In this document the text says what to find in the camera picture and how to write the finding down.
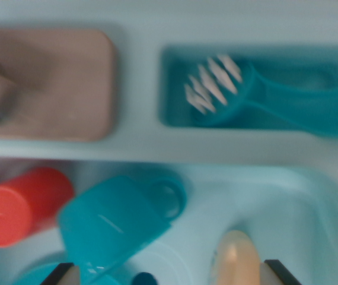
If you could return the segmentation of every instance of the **toy sink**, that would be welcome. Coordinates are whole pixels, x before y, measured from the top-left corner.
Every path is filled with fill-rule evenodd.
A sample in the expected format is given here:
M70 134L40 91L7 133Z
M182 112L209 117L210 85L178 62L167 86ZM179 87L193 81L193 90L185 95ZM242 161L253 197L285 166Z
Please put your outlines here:
M0 174L17 163L0 160ZM207 285L213 253L229 229L246 232L262 260L280 259L302 284L338 284L338 184L321 173L285 167L57 163L71 171L78 192L134 169L170 169L184 180L185 211L163 236L111 272L121 285L130 285L140 272L152 274L160 285ZM0 249L0 285L64 255L58 229Z

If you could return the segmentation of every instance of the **plastic cup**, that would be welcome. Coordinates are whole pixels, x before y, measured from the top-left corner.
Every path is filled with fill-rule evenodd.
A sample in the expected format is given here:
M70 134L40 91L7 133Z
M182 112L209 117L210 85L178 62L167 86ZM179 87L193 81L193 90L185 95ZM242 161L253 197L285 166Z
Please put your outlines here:
M59 209L73 197L69 179L48 167L0 183L0 248L53 227Z
M185 201L181 184L173 181L173 185L181 189L176 192L178 200ZM148 197L140 183L118 176L89 189L62 209L59 226L68 259L79 265L84 284L121 265L170 227L173 217L164 217L165 211L158 210L162 201L151 195L152 190Z

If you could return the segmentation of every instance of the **light blue plastic tray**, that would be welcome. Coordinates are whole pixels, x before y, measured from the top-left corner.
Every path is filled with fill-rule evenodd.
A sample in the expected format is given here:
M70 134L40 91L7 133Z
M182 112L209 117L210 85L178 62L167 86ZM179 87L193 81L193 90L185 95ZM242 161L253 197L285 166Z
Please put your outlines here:
M114 175L157 167L106 162L67 166L78 192ZM3 160L0 167L0 173L9 169ZM245 231L262 260L279 258L303 284L338 284L338 185L324 175L282 167L159 167L184 179L188 205L167 233L113 272L121 285L130 285L141 271L153 274L160 285L207 285L213 252L228 229ZM0 249L0 285L10 285L28 268L62 258L56 229Z
M108 138L0 140L0 156L307 165L322 165L331 153L338 157L338 143L303 132L173 128L160 119L162 53L170 46L249 46L251 53L265 46L338 47L338 1L0 0L0 27L97 28L120 59L119 116ZM335 56L328 60L338 63ZM204 151L205 145L212 147Z

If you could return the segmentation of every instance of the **teal plastic holder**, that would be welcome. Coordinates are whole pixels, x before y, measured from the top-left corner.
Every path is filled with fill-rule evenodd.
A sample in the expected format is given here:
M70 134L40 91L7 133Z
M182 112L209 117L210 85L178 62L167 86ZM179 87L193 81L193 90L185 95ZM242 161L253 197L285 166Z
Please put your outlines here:
M169 218L163 216L167 201L162 186L174 191L180 204ZM68 260L79 266L82 283L98 280L168 230L169 221L182 212L184 195L177 180L155 177L140 185L118 176L69 202L58 223Z
M227 73L238 94L211 72L207 58L227 71L215 55L242 65L242 83ZM338 46L173 46L162 54L162 65L161 118L167 125L298 129L338 137ZM189 77L202 82L199 66L227 100L208 92L216 110L205 115L186 100L185 85L194 89Z

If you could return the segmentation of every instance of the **compartment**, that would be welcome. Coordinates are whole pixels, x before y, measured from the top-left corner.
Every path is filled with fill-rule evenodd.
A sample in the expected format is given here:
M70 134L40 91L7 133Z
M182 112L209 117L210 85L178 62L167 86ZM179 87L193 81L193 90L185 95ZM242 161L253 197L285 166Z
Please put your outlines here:
M0 160L0 180L40 161ZM140 272L160 285L208 284L223 232L245 231L262 260L280 259L302 284L338 284L338 185L313 170L283 167L48 161L66 169L77 193L118 174L169 169L184 180L188 202L172 228L113 270L121 285ZM0 285L62 260L58 229L0 249Z
M338 88L338 45L232 45L167 47L161 55L161 122L174 127L191 127L191 105L184 83L209 56L228 54L248 59L255 69L276 83L301 90ZM282 129L295 127L258 108L246 108L228 124L234 129Z

